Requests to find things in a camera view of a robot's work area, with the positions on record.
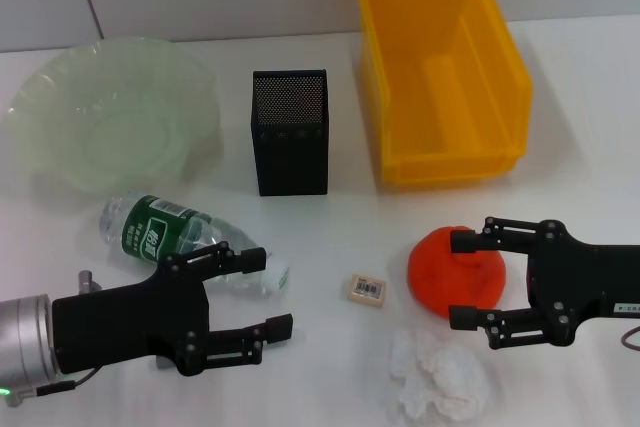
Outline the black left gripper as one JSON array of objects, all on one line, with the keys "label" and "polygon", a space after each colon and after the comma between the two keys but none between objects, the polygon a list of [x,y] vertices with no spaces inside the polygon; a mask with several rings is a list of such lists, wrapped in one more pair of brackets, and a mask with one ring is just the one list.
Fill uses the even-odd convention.
[{"label": "black left gripper", "polygon": [[195,376],[205,370],[259,365],[266,344],[291,338],[293,316],[209,332],[203,282],[265,269],[264,248],[236,253],[220,242],[163,258],[140,283],[56,299],[52,326],[58,366],[72,374],[161,356],[181,375]]}]

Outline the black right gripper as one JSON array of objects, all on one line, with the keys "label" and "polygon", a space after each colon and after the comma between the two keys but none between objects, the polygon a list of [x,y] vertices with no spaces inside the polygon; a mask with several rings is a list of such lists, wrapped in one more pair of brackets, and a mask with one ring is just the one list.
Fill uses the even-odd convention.
[{"label": "black right gripper", "polygon": [[484,330],[492,350],[544,343],[566,347],[588,320],[639,316],[637,245],[588,244],[557,220],[487,217],[480,232],[452,231],[450,247],[460,254],[528,254],[528,300],[534,309],[449,306],[450,328]]}]

